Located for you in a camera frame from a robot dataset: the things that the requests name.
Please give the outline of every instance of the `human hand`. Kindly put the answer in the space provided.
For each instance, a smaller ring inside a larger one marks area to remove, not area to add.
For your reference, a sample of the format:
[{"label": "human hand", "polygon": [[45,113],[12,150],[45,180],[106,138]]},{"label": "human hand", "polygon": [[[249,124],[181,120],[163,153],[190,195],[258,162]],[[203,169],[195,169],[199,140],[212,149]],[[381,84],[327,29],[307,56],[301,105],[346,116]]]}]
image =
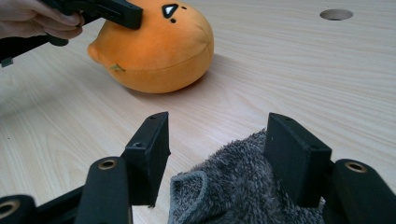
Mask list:
[{"label": "human hand", "polygon": [[39,0],[0,0],[0,38],[48,34],[71,39],[81,34],[83,23],[80,14],[65,16]]}]

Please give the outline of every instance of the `table surface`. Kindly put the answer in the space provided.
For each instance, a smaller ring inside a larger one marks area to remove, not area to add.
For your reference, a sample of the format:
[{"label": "table surface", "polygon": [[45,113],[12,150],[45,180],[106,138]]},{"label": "table surface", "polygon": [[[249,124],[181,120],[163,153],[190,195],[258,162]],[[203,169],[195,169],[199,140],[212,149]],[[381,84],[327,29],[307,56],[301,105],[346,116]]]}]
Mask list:
[{"label": "table surface", "polygon": [[[212,25],[215,55],[194,84],[131,91],[85,50],[103,20],[63,48],[50,44],[0,69],[0,197],[45,203],[80,187],[90,165],[119,156],[144,119],[169,112],[170,156],[156,207],[135,223],[166,223],[170,178],[279,113],[332,148],[332,160],[375,168],[396,190],[396,2],[185,1]],[[322,19],[326,9],[353,17]]]}]

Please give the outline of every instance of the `gray fuzzy cloth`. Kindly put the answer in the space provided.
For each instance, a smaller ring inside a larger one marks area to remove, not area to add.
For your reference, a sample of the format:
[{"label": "gray fuzzy cloth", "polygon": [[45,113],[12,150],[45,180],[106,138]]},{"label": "gray fuzzy cloth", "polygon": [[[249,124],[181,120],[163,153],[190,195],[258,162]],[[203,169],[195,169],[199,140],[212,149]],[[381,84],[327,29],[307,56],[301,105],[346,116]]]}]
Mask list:
[{"label": "gray fuzzy cloth", "polygon": [[294,205],[264,158],[265,130],[233,141],[171,179],[168,224],[324,223],[319,208]]}]

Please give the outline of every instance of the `orange plush toy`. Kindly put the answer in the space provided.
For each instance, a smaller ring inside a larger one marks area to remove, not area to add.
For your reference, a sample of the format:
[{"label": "orange plush toy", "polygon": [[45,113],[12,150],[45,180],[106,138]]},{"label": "orange plush toy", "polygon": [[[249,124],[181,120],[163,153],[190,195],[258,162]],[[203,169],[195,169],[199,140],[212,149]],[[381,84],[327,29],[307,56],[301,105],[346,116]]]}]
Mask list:
[{"label": "orange plush toy", "polygon": [[140,29],[106,21],[88,46],[90,57],[120,84],[136,91],[176,91],[200,78],[214,51],[213,32],[206,18],[178,1],[130,2],[143,8]]}]

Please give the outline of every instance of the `gray towel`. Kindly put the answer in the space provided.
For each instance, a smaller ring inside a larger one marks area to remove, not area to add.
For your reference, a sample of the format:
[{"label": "gray towel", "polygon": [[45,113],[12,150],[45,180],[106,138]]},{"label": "gray towel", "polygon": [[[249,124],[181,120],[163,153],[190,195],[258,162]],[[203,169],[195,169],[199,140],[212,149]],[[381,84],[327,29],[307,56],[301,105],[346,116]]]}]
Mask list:
[{"label": "gray towel", "polygon": [[264,158],[265,130],[232,141],[171,178],[168,224],[324,223],[319,208],[294,205]]}]

